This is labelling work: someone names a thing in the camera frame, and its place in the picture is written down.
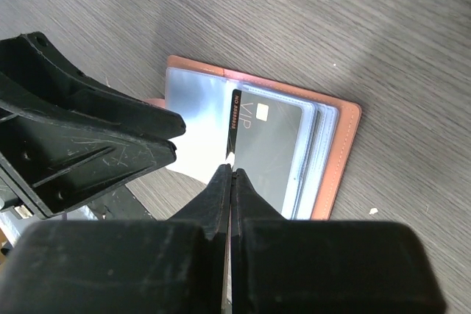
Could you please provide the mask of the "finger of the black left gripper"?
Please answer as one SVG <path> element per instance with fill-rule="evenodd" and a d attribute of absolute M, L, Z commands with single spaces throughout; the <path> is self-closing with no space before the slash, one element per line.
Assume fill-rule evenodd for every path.
<path fill-rule="evenodd" d="M 1 211 L 53 218 L 176 160 L 169 141 L 127 141 L 1 111 Z"/>
<path fill-rule="evenodd" d="M 168 140 L 186 130 L 179 114 L 134 99 L 84 74 L 42 32 L 2 40 L 1 73 L 49 104 L 129 132 Z"/>

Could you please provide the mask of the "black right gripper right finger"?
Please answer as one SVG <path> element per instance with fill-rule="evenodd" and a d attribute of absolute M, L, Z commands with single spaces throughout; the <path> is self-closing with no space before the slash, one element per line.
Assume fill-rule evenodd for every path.
<path fill-rule="evenodd" d="M 234 313 L 444 313 L 416 233 L 392 221 L 290 221 L 233 174 Z"/>

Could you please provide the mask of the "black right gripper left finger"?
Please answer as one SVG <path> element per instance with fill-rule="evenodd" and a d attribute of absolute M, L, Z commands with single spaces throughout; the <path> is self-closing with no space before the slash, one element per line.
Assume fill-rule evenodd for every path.
<path fill-rule="evenodd" d="M 230 167 L 165 221 L 40 221 L 1 270 L 3 313 L 223 313 Z"/>

